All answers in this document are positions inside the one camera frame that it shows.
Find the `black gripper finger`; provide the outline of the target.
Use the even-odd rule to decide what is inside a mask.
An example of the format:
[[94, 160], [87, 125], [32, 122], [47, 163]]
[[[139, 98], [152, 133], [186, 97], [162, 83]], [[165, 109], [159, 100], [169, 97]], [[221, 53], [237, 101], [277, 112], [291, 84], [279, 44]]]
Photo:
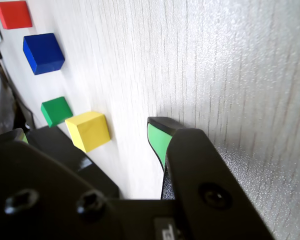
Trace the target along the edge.
[[0, 135], [0, 240], [122, 240], [104, 195], [57, 160]]
[[273, 238], [203, 130], [150, 116], [147, 139], [170, 178], [186, 239]]

